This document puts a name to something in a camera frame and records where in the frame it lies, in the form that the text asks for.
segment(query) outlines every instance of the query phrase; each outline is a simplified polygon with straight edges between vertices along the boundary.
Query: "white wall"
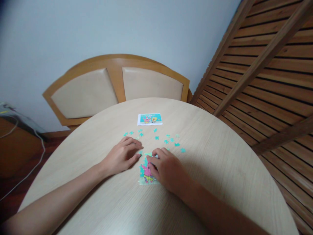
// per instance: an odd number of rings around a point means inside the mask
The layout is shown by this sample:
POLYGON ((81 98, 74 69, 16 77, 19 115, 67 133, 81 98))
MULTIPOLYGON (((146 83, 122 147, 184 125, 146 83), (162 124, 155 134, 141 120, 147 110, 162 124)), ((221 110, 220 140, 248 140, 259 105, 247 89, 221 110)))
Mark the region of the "white wall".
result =
POLYGON ((0 27, 0 102, 47 132, 67 130, 42 93, 82 60, 115 53, 156 60, 188 78, 194 92, 239 2, 10 1, 0 27))

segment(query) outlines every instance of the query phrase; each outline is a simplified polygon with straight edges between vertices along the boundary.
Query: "light wood tabletop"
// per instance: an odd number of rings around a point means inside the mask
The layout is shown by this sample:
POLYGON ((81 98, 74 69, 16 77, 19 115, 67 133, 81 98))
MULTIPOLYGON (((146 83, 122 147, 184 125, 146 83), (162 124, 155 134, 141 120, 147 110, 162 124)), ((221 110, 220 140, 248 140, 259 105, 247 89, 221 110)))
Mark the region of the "light wood tabletop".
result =
MULTIPOLYGON (((139 136, 143 153, 166 147, 193 179, 270 234, 298 234, 288 206, 265 166, 230 127, 188 103, 143 98, 93 116, 56 149, 27 192, 20 210, 99 163, 123 135, 139 136), (163 125, 137 126, 138 114, 161 113, 163 125), (169 134, 179 142, 164 143, 169 134)), ((59 234, 205 234, 193 212, 161 184, 139 185, 139 166, 95 188, 59 234)))

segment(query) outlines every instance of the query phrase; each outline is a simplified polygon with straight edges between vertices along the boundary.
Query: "wooden chair frame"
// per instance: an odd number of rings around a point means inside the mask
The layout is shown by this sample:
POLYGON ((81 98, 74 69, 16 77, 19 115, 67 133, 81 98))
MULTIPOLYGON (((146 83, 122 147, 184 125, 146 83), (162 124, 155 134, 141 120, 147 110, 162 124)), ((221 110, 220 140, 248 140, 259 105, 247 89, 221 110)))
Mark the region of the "wooden chair frame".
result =
POLYGON ((101 55, 78 63, 77 65, 70 68, 62 77, 52 83, 51 86, 48 87, 48 89, 43 93, 43 97, 46 99, 51 109, 56 114, 62 126, 68 126, 70 129, 75 129, 90 117, 66 118, 53 102, 51 98, 52 95, 59 88, 76 77, 88 72, 105 68, 107 69, 110 76, 110 80, 112 82, 118 102, 124 102, 126 101, 126 98, 122 72, 123 67, 147 69, 167 75, 183 84, 181 101, 187 102, 187 100, 191 99, 192 94, 189 90, 189 80, 187 78, 159 62, 142 56, 128 54, 101 55))

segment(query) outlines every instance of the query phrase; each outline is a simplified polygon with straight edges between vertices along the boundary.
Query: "chair backrest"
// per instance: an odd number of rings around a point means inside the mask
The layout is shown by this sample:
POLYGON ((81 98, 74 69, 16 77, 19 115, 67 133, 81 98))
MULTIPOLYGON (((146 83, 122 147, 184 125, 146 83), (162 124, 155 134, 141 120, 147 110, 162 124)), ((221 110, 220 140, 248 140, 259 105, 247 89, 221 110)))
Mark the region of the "chair backrest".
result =
POLYGON ((77 126, 114 104, 144 97, 186 102, 189 80, 145 57, 101 55, 80 62, 43 96, 63 126, 77 126))

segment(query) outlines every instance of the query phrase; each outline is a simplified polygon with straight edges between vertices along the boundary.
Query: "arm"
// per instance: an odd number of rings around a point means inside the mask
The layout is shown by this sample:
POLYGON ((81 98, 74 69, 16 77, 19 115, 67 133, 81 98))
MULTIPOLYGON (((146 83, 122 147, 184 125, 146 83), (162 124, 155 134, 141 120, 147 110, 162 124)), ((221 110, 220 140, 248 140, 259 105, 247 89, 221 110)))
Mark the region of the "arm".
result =
POLYGON ((89 170, 33 202, 4 224, 8 234, 52 234, 86 195, 105 178, 127 170, 140 154, 129 158, 129 152, 143 149, 142 144, 124 137, 104 160, 89 170))
POLYGON ((187 174, 177 157, 167 149, 155 149, 147 156, 151 174, 176 194, 213 234, 267 234, 262 228, 220 201, 187 174))

